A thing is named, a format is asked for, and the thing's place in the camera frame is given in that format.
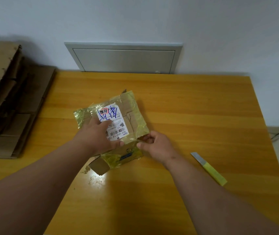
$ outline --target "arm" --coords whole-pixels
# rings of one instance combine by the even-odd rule
[[[96,154],[118,147],[92,119],[75,137],[37,162],[0,180],[0,234],[43,234],[76,174]]]
[[[198,234],[279,234],[279,226],[218,185],[152,131],[137,147],[169,170]]]

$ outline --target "hand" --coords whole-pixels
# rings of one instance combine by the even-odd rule
[[[169,160],[180,157],[169,138],[164,134],[151,131],[150,134],[143,137],[143,141],[145,142],[139,142],[136,146],[149,152],[153,159],[161,162],[164,166]]]
[[[101,123],[98,118],[92,118],[89,124],[83,124],[72,141],[86,147],[87,150],[91,150],[93,155],[123,146],[124,143],[120,140],[109,141],[107,139],[106,130],[111,123],[111,120]]]

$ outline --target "white wall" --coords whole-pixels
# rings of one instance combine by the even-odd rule
[[[177,73],[249,73],[279,126],[279,0],[0,0],[0,37],[72,70],[64,41],[183,43]]]

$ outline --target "red stamp on label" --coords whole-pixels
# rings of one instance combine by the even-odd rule
[[[108,110],[108,108],[102,108],[101,110],[99,110],[99,113],[102,114],[102,115],[108,114],[109,110]]]

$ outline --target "left hand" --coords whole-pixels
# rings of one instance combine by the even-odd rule
[[[93,155],[123,146],[124,143],[120,140],[110,141],[107,139],[106,130],[111,123],[111,120],[100,122],[98,118],[92,118],[89,124],[83,124],[72,141],[89,151],[91,150]]]

